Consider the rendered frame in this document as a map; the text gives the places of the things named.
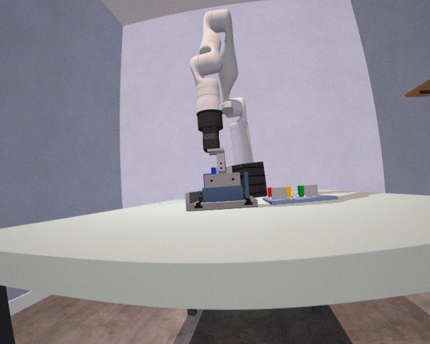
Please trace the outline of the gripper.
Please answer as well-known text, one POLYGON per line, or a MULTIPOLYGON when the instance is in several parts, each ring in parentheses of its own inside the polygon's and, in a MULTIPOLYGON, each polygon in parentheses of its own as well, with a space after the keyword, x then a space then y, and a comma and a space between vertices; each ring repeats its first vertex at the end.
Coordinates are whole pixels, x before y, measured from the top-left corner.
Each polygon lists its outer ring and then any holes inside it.
POLYGON ((221 104, 220 97, 215 94, 198 97, 196 115, 198 130, 203 133, 203 150, 209 155, 216 155, 218 172, 225 171, 225 152, 219 144, 219 131, 223 129, 222 114, 234 114, 231 101, 221 104))

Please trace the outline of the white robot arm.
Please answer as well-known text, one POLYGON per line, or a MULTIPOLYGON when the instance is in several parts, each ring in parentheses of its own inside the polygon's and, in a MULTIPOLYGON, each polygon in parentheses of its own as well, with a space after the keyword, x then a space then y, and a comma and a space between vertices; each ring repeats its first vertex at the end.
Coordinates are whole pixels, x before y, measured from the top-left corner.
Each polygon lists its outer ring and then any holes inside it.
MULTIPOLYGON (((190 61, 190 69, 195 79, 197 98, 205 94, 219 96, 218 81, 204 78, 218 73, 222 92, 222 102, 231 101, 234 114, 226 117, 238 117, 230 125, 232 150, 235 165, 253 163, 246 105, 243 98, 229 99, 230 91, 237 76, 237 60, 234 49, 231 13, 228 9, 208 11, 203 19, 203 38, 199 49, 200 55, 190 61), (221 48, 221 39, 217 33, 225 32, 225 41, 221 48)), ((219 96, 220 97, 220 96, 219 96)))

